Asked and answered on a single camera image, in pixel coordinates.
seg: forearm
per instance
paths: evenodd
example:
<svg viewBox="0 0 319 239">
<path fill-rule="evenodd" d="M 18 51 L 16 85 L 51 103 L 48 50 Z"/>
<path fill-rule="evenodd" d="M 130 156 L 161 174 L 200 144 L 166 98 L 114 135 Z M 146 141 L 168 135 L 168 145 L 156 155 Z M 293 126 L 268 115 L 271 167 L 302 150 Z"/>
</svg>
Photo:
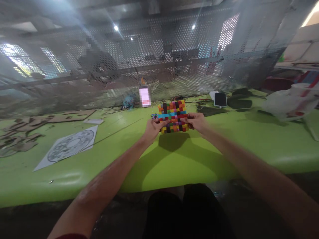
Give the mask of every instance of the forearm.
<svg viewBox="0 0 319 239">
<path fill-rule="evenodd" d="M 208 130 L 203 137 L 236 167 L 255 192 L 282 216 L 300 238 L 318 236 L 315 222 L 319 218 L 319 206 L 294 182 L 213 130 Z"/>
<path fill-rule="evenodd" d="M 151 143 L 143 137 L 102 170 L 80 192 L 75 201 L 102 211 L 116 195 L 125 177 Z"/>
</svg>

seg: hand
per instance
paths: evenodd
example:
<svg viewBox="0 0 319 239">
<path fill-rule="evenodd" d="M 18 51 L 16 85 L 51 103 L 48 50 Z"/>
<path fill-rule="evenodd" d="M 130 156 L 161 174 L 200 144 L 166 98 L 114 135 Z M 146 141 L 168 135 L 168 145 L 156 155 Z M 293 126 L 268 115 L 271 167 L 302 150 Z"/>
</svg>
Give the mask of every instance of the hand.
<svg viewBox="0 0 319 239">
<path fill-rule="evenodd" d="M 160 122 L 159 119 L 150 119 L 146 123 L 146 129 L 142 136 L 147 142 L 152 144 L 155 141 L 156 136 L 159 134 L 160 130 L 170 123 L 170 120 Z"/>
<path fill-rule="evenodd" d="M 181 118 L 180 121 L 187 123 L 190 129 L 197 130 L 201 135 L 210 129 L 203 113 L 188 113 L 187 118 Z"/>
</svg>

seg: wire mesh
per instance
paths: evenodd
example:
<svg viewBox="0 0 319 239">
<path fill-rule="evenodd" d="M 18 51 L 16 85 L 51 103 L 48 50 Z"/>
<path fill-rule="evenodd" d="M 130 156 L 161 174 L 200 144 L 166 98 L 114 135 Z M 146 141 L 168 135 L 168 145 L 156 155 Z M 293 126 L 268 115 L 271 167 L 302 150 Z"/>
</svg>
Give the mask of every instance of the wire mesh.
<svg viewBox="0 0 319 239">
<path fill-rule="evenodd" d="M 257 87 L 313 4 L 224 1 L 0 39 L 1 117 L 121 105 L 144 82 L 152 101 Z"/>
</svg>

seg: person's right hand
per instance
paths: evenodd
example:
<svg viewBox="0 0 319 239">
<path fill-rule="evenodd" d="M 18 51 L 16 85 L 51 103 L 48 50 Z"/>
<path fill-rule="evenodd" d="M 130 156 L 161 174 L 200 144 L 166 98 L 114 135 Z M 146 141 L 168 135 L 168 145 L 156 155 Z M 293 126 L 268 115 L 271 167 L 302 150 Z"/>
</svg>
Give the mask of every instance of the person's right hand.
<svg viewBox="0 0 319 239">
<path fill-rule="evenodd" d="M 200 134 L 210 129 L 203 113 L 188 113 L 187 118 L 181 118 L 180 121 L 187 123 L 190 129 L 195 129 Z"/>
</svg>

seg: black smartphone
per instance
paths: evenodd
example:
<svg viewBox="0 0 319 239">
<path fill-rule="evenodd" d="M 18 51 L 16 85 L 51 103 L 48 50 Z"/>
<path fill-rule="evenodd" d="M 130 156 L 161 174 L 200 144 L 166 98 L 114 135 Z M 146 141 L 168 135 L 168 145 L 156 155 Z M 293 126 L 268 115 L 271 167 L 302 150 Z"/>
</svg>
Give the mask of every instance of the black smartphone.
<svg viewBox="0 0 319 239">
<path fill-rule="evenodd" d="M 226 107 L 227 96 L 225 93 L 215 93 L 214 106 Z"/>
</svg>

